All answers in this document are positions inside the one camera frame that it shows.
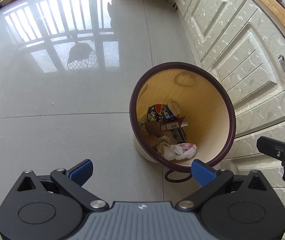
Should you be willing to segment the white red plastic bag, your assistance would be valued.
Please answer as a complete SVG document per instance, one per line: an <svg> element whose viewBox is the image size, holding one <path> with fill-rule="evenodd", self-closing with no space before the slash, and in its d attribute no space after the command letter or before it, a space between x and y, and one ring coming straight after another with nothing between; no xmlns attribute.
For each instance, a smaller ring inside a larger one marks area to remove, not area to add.
<svg viewBox="0 0 285 240"><path fill-rule="evenodd" d="M195 144L185 142L172 144L170 138L167 136L161 137L155 148L158 154L167 161L192 159L197 152Z"/></svg>

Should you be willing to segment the red cigarette pack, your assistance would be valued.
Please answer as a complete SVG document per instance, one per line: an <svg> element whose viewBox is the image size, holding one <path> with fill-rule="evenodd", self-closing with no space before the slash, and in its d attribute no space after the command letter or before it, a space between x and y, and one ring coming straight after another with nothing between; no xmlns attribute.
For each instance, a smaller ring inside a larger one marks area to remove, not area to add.
<svg viewBox="0 0 285 240"><path fill-rule="evenodd" d="M187 119L183 116L181 118L177 118L174 121L170 121L160 125L161 131L170 131L178 128L182 128L188 125Z"/></svg>

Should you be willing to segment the torn brown cardboard piece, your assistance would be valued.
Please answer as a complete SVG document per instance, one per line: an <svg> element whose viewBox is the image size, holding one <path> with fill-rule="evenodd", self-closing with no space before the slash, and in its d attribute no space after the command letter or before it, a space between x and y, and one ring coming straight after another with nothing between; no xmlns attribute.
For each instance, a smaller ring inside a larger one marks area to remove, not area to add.
<svg viewBox="0 0 285 240"><path fill-rule="evenodd" d="M151 146L155 147L161 142L170 145L176 144L177 140L173 137L171 131L162 131L158 122L145 122L141 128L144 140Z"/></svg>

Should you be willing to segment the crushed blue soda can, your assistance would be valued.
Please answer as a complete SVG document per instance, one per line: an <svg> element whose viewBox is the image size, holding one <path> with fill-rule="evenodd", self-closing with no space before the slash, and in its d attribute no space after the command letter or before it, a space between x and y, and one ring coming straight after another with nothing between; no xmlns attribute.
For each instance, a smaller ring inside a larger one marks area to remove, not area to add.
<svg viewBox="0 0 285 240"><path fill-rule="evenodd" d="M171 101L167 104L154 104L149 107L147 112L147 121L155 121L160 124L174 121L179 118L180 106Z"/></svg>

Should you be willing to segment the round wooden trash bin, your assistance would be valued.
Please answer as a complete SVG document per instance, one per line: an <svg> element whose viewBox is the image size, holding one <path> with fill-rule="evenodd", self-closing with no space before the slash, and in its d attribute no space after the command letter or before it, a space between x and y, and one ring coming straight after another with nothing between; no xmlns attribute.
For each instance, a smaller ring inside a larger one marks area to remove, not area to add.
<svg viewBox="0 0 285 240"><path fill-rule="evenodd" d="M170 130L177 144L197 146L192 159L167 161L143 138L141 126L154 104L175 101L180 106L179 118L188 125ZM168 62L147 71L136 84L129 104L134 146L146 160L159 163L168 173L183 173L191 178L191 165L196 159L215 166L227 155L234 142L236 117L232 102L223 86L208 72L192 64Z"/></svg>

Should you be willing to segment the white cabinet drawers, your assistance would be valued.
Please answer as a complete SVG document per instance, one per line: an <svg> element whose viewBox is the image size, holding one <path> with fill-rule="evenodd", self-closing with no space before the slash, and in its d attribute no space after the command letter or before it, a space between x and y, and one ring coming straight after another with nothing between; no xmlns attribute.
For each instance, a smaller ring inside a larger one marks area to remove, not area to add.
<svg viewBox="0 0 285 240"><path fill-rule="evenodd" d="M174 0L196 63L225 88L236 113L236 139L221 162L235 174L260 170L285 206L279 160L256 148L261 136L285 142L285 37L254 0Z"/></svg>

